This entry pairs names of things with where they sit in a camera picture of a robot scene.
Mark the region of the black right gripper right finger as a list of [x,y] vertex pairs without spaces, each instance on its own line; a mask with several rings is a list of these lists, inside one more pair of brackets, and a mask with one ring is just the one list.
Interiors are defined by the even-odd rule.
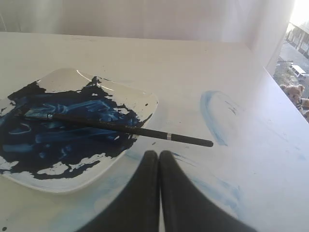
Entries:
[[254,232],[205,197],[170,151],[159,155],[163,218],[167,232]]

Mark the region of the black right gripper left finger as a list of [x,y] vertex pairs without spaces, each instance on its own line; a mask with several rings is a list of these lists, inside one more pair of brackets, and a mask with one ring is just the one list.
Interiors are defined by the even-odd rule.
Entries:
[[146,151],[120,194],[80,232],[159,231],[160,186],[158,156]]

